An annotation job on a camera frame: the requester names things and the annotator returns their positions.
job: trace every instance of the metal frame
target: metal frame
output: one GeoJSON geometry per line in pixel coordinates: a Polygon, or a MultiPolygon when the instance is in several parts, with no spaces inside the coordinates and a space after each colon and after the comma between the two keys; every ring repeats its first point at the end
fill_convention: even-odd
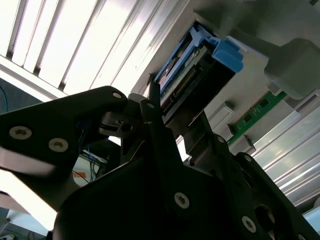
{"type": "Polygon", "coordinates": [[[53,239],[100,238],[103,226],[118,238],[319,238],[253,158],[230,154],[227,142],[212,132],[203,112],[211,99],[185,112],[188,127],[176,129],[163,122],[158,84],[151,83],[149,96],[127,99],[107,86],[2,115],[2,189],[42,224],[44,215],[56,216],[45,223],[53,239]],[[124,120],[131,127],[124,127],[124,120]],[[122,138],[125,164],[77,189],[72,167],[79,150],[106,137],[101,128],[122,138]],[[173,132],[182,130],[189,163],[196,168],[180,158],[173,132]],[[32,196],[37,211],[31,208],[32,196]],[[98,198],[104,206],[92,211],[98,198]],[[46,206],[49,211],[39,212],[46,206]],[[83,221],[100,215],[107,217],[83,221]]]}

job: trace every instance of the cable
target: cable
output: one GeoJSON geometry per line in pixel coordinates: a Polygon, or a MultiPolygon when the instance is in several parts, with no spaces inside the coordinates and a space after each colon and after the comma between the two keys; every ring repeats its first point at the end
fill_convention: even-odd
{"type": "Polygon", "coordinates": [[[75,171],[75,170],[72,170],[73,172],[75,172],[76,174],[78,174],[83,180],[85,180],[88,184],[90,183],[90,182],[88,182],[88,180],[87,179],[85,179],[83,176],[81,176],[81,174],[80,173],[78,173],[77,171],[75,171]]]}
{"type": "Polygon", "coordinates": [[[6,92],[5,90],[0,86],[0,91],[3,93],[3,96],[4,96],[4,106],[5,106],[5,112],[8,112],[8,98],[7,98],[7,95],[6,95],[6,92]]]}

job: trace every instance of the screw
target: screw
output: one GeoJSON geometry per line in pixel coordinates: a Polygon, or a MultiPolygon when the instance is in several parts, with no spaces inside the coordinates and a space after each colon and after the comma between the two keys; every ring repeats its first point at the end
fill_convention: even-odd
{"type": "Polygon", "coordinates": [[[148,105],[150,108],[152,108],[152,109],[155,108],[155,106],[153,106],[151,103],[147,103],[147,105],[148,105]]]}
{"type": "Polygon", "coordinates": [[[218,140],[219,140],[221,143],[224,143],[224,142],[225,142],[225,140],[224,140],[222,137],[220,137],[220,136],[218,136],[218,140]]]}
{"type": "Polygon", "coordinates": [[[251,157],[249,157],[248,155],[245,155],[244,158],[248,161],[248,162],[252,162],[251,157]]]}
{"type": "Polygon", "coordinates": [[[56,153],[63,153],[67,151],[69,144],[63,138],[53,138],[49,141],[49,148],[56,153]]]}
{"type": "Polygon", "coordinates": [[[298,238],[299,240],[306,240],[304,236],[302,236],[301,234],[298,234],[298,238]]]}
{"type": "Polygon", "coordinates": [[[14,126],[9,130],[9,135],[17,140],[26,140],[31,137],[32,131],[26,126],[14,126]]]}
{"type": "Polygon", "coordinates": [[[251,233],[255,233],[257,231],[255,223],[247,216],[243,216],[241,218],[243,225],[246,229],[248,229],[251,233]]]}
{"type": "Polygon", "coordinates": [[[190,206],[189,199],[182,192],[175,193],[174,201],[182,209],[187,209],[190,206]]]}
{"type": "Polygon", "coordinates": [[[120,99],[120,98],[121,98],[121,95],[120,95],[119,93],[117,93],[117,92],[112,93],[112,95],[113,95],[114,97],[116,97],[117,99],[120,99]]]}

